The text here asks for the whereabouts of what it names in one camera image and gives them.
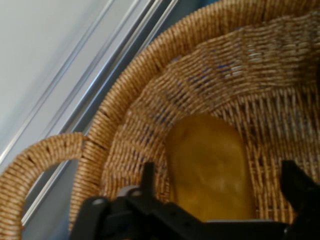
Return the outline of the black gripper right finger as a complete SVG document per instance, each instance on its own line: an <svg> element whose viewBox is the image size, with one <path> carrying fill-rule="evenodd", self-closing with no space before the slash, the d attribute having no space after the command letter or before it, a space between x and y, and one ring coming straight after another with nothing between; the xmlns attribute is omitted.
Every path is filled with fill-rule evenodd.
<svg viewBox="0 0 320 240"><path fill-rule="evenodd" d="M293 160L281 164L280 189L296 213L284 234L285 240L320 238L320 185Z"/></svg>

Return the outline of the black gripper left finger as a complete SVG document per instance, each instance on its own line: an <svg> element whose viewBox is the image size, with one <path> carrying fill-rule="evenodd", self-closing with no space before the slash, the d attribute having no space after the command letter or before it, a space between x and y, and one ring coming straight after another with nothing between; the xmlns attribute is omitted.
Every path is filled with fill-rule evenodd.
<svg viewBox="0 0 320 240"><path fill-rule="evenodd" d="M70 233L72 240L205 240L204 223L154 193L155 165L143 166L140 185L113 201L87 198Z"/></svg>

